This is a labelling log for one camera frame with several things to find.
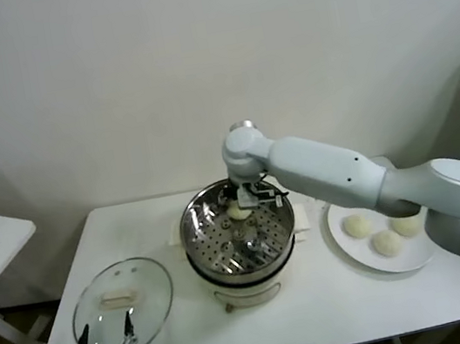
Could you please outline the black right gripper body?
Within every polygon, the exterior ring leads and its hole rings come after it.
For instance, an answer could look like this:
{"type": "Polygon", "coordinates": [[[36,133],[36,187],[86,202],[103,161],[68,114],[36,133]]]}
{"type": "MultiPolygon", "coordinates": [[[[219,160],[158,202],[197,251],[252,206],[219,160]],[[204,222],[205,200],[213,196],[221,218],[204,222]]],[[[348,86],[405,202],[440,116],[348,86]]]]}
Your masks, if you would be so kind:
{"type": "Polygon", "coordinates": [[[235,190],[235,195],[237,194],[238,189],[246,188],[250,189],[251,192],[257,197],[258,199],[258,206],[255,208],[260,207],[261,204],[264,203],[274,203],[276,207],[281,208],[283,206],[282,200],[284,200],[287,196],[287,192],[282,192],[280,189],[271,185],[270,183],[266,182],[264,179],[257,180],[257,182],[246,182],[241,184],[236,184],[232,182],[231,186],[235,190]]]}

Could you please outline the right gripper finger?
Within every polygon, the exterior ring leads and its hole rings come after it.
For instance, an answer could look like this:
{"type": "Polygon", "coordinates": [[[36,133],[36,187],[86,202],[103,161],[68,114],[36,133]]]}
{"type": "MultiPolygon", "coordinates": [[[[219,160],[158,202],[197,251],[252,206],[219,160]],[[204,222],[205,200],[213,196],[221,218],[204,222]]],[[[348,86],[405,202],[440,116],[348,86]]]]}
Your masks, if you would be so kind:
{"type": "Polygon", "coordinates": [[[235,201],[234,189],[232,187],[221,189],[217,197],[220,206],[230,204],[235,201]]]}
{"type": "Polygon", "coordinates": [[[255,208],[258,206],[257,197],[250,189],[242,188],[237,190],[237,200],[240,209],[255,208]]]}

